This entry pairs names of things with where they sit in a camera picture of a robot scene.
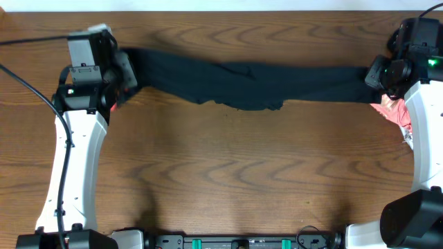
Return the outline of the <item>black leggings red waistband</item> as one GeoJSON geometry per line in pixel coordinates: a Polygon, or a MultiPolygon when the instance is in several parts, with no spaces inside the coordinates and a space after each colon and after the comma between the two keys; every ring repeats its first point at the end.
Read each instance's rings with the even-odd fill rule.
{"type": "Polygon", "coordinates": [[[245,111],[278,110],[286,100],[378,104],[365,84],[366,67],[294,67],[258,62],[209,62],[159,50],[124,48],[138,86],[153,87],[195,104],[213,101],[245,111]]]}

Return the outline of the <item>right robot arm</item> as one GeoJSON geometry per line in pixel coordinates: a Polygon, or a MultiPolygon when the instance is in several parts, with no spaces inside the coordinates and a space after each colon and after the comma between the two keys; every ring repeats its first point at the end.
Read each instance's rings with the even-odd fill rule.
{"type": "Polygon", "coordinates": [[[413,186],[410,194],[387,204],[378,221],[349,225],[345,248],[441,248],[442,24],[405,19],[390,50],[391,58],[376,57],[365,83],[406,103],[413,128],[413,186]]]}

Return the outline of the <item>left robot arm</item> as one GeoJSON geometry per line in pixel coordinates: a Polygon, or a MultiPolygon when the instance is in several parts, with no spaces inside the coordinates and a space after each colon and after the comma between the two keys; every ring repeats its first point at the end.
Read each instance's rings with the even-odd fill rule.
{"type": "Polygon", "coordinates": [[[97,232],[96,180],[110,111],[136,86],[128,55],[108,28],[67,37],[71,65],[48,101],[55,112],[56,149],[43,210],[17,248],[142,248],[142,232],[97,232]]]}

